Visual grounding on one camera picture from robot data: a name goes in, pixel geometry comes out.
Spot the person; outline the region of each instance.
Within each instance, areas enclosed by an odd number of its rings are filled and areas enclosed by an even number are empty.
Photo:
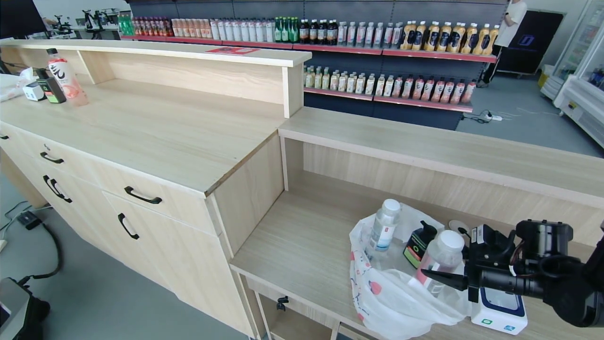
[[[514,39],[527,10],[528,7],[524,0],[512,0],[510,2],[510,5],[507,7],[506,15],[503,17],[503,22],[501,23],[499,36],[493,45],[493,54],[497,56],[497,61],[489,65],[483,74],[482,80],[478,83],[478,87],[488,87],[491,80],[493,80],[501,53],[510,45],[512,39]]]

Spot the logo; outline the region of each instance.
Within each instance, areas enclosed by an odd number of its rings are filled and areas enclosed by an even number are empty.
[[[531,46],[531,44],[535,41],[535,36],[525,34],[518,41],[519,46]]]

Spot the bottle cap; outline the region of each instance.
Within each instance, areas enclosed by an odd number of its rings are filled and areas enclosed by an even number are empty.
[[[436,238],[439,248],[447,252],[461,252],[465,242],[460,234],[453,230],[443,230]]]
[[[400,203],[397,200],[389,198],[382,204],[382,212],[385,215],[394,216],[400,212]]]

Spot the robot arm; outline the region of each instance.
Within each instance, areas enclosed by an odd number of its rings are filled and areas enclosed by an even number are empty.
[[[484,224],[471,238],[464,275],[422,272],[468,289],[472,302],[478,302],[480,287],[487,287],[542,299],[576,327],[604,327],[604,237],[585,264],[568,256],[573,228],[561,222],[522,221],[508,237]]]

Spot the white shirt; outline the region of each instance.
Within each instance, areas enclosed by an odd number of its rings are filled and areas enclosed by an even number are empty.
[[[520,1],[517,3],[510,2],[510,5],[507,7],[507,12],[510,13],[510,18],[515,22],[512,26],[508,26],[506,20],[504,19],[501,23],[501,29],[499,30],[499,36],[495,41],[495,45],[508,47],[514,39],[516,32],[518,31],[518,27],[522,23],[524,16],[527,14],[527,4],[524,1]]]

